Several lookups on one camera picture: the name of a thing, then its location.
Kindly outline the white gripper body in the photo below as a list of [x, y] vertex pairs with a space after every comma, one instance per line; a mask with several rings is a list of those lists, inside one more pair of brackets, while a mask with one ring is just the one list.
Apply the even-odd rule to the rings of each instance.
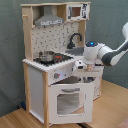
[[103, 66], [87, 66], [82, 60], [78, 60], [74, 63], [73, 75], [76, 77], [101, 77], [103, 69]]

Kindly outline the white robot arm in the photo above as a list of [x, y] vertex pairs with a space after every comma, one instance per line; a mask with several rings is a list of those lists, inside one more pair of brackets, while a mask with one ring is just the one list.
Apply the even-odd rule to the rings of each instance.
[[74, 63], [73, 75], [76, 77], [101, 77], [103, 66], [96, 66], [101, 60], [105, 66], [114, 66], [128, 52], [128, 22], [123, 26], [124, 43], [112, 50], [103, 43], [89, 41], [85, 44], [83, 58]]

